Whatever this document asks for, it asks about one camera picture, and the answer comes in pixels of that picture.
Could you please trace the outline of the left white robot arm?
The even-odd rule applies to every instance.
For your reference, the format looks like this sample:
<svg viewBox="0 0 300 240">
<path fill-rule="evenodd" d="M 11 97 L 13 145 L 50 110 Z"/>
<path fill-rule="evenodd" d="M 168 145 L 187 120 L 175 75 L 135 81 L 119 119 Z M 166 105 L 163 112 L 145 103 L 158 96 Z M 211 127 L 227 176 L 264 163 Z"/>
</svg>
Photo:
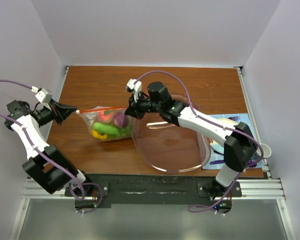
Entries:
<svg viewBox="0 0 300 240">
<path fill-rule="evenodd" d="M 40 110 L 31 110 L 27 102 L 20 100 L 6 107 L 9 115 L 4 125 L 18 134 L 26 150 L 23 170 L 49 194 L 69 185 L 69 190 L 76 195 L 89 196 L 94 190 L 91 179 L 54 145 L 49 145 L 40 132 L 40 128 L 50 122 L 61 124 L 77 108 L 53 99 Z"/>
</svg>

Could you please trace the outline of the clear zip top bag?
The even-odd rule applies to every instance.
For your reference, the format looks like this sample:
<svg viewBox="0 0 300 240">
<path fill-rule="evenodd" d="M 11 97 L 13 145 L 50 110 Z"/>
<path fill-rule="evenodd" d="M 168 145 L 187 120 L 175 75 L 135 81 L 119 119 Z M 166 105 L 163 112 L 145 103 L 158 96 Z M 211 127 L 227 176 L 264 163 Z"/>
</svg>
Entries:
<svg viewBox="0 0 300 240">
<path fill-rule="evenodd" d="M 133 120 L 125 112 L 123 106 L 97 106 L 75 113 L 83 119 L 91 136 L 97 142 L 104 143 L 131 137 Z"/>
</svg>

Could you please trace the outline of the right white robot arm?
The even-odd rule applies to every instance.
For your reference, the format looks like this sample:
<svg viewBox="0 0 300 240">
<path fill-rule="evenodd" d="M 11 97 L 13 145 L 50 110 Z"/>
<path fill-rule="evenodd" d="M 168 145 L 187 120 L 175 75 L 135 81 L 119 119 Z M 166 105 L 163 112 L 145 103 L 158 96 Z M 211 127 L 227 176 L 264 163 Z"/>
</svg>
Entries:
<svg viewBox="0 0 300 240">
<path fill-rule="evenodd" d="M 148 94 L 142 92 L 142 83 L 136 79 L 130 79 L 125 89 L 131 94 L 126 115 L 140 120 L 147 113 L 157 113 L 167 123 L 196 131 L 223 147 L 224 165 L 212 185 L 217 196 L 231 190 L 232 182 L 261 148 L 248 125 L 240 122 L 232 126 L 203 114 L 190 102 L 173 99 L 162 82 L 152 82 Z"/>
</svg>

